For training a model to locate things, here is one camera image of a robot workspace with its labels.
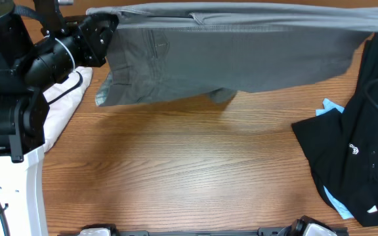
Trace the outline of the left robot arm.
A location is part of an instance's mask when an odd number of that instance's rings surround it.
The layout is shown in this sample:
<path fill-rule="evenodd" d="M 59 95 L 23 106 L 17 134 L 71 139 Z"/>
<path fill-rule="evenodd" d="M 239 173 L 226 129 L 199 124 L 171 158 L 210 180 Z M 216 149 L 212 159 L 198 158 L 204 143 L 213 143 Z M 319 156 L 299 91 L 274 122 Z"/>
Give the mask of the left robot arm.
<path fill-rule="evenodd" d="M 46 235 L 44 92 L 78 66 L 105 64 L 112 14 L 63 17 L 59 0 L 34 8 L 0 0 L 0 235 Z"/>

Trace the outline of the light blue cloth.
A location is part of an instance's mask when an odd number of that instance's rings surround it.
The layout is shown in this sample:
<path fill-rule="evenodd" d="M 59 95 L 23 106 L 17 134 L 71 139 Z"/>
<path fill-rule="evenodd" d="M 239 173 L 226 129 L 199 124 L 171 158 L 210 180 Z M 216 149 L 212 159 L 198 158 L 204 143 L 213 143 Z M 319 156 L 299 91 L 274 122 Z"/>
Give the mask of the light blue cloth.
<path fill-rule="evenodd" d="M 331 100 L 329 100 L 328 98 L 324 98 L 323 102 L 323 108 L 322 109 L 317 109 L 315 111 L 316 113 L 316 116 L 319 116 L 319 115 L 323 115 L 333 109 L 336 109 L 338 112 L 342 113 L 344 112 L 345 108 L 343 106 L 340 106 L 334 102 L 332 102 Z"/>

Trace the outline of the grey shorts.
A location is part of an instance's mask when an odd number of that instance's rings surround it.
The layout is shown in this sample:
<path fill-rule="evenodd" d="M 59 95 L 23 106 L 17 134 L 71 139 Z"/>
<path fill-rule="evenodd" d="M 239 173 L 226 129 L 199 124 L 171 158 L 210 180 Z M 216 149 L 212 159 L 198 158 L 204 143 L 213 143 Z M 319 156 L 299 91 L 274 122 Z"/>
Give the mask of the grey shorts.
<path fill-rule="evenodd" d="M 147 3 L 91 8 L 119 24 L 100 107 L 313 84 L 343 74 L 378 32 L 378 7 L 275 3 Z"/>

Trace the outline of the black polo shirt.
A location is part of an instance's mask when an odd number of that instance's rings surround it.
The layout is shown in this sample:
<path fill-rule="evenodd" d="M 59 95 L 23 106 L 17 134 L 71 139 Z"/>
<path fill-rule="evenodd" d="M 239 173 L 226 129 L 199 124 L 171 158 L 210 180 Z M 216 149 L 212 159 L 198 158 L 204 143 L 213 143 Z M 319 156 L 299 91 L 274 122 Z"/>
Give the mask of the black polo shirt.
<path fill-rule="evenodd" d="M 366 41 L 357 87 L 340 113 L 333 109 L 292 124 L 321 198 L 338 201 L 362 226 L 378 226 L 378 33 Z"/>

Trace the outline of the folded cream shorts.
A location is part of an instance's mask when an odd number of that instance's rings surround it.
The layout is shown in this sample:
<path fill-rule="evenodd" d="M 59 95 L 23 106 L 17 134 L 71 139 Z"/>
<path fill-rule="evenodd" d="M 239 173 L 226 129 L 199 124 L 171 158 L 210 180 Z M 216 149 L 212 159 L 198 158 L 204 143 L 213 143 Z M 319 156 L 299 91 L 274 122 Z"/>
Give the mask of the folded cream shorts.
<path fill-rule="evenodd" d="M 44 152 L 48 152 L 54 146 L 81 103 L 83 95 L 91 83 L 93 69 L 80 66 L 75 73 L 69 74 L 63 83 L 54 84 L 43 93 L 48 102 L 54 100 L 79 82 L 79 73 L 83 78 L 82 84 L 49 106 L 50 110 L 43 126 L 45 135 Z"/>

